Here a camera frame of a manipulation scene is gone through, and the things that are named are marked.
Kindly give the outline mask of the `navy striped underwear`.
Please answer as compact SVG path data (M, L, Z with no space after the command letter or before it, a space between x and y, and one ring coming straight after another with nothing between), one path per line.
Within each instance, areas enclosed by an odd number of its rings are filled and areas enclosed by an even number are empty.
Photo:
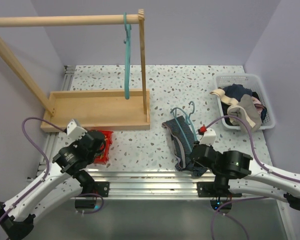
M184 125L184 117L178 116L178 120L181 125ZM167 142L168 146L176 158L175 169L178 172L186 172L197 178L202 176L208 170L206 167L195 167L190 159L192 151L189 150L185 138L183 137L175 119L165 121L161 125L167 131ZM189 127L186 125L184 129L186 134L190 134ZM190 135L189 141L191 146L194 148L194 138Z

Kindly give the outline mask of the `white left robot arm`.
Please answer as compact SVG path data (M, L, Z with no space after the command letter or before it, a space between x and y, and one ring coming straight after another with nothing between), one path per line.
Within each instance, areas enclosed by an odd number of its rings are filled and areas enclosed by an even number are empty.
M22 240L46 213L74 197L103 197L85 170L106 148L105 135L96 130L61 148L46 169L11 199L0 201L0 226L10 240Z

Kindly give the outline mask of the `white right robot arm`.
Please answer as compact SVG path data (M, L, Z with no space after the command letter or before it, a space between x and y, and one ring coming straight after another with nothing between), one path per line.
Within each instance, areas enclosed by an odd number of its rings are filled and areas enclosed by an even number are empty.
M199 197L248 194L276 199L300 211L300 173L265 164L237 150L219 152L206 144L195 145L190 160L214 174L214 181L197 183Z

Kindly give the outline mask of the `beige grey underwear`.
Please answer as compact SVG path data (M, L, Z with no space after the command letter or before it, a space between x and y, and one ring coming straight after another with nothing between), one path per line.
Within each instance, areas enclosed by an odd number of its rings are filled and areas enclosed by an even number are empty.
M237 105L229 106L227 115L241 119L251 132L257 131L262 125L261 116L255 107L252 97L248 94L244 94Z

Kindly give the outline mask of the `teal hanger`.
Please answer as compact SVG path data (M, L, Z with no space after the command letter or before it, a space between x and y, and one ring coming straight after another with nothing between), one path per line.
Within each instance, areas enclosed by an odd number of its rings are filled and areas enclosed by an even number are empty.
M193 101L190 101L188 103L189 106L192 106L192 110L190 113L186 113L184 109L180 108L180 107L174 107L170 110L170 113L172 114L175 122L177 123L178 128L180 129L181 134L183 135L186 145L189 148L189 151L191 152L193 150L193 147L190 143L190 139L189 136L191 135L193 137L193 141L195 143L198 142L198 138L197 138L197 134L195 132L195 128L194 128L194 124L191 120L191 116L192 114L195 113L196 110L196 105ZM178 111L180 111L183 114L183 118L184 118L184 124L181 125L180 121L178 120ZM186 134L185 132L185 126L189 127L190 130L190 134Z
M124 62L124 97L130 99L130 67L131 67L131 24L128 24L127 13L123 14L123 24L125 29L125 62Z

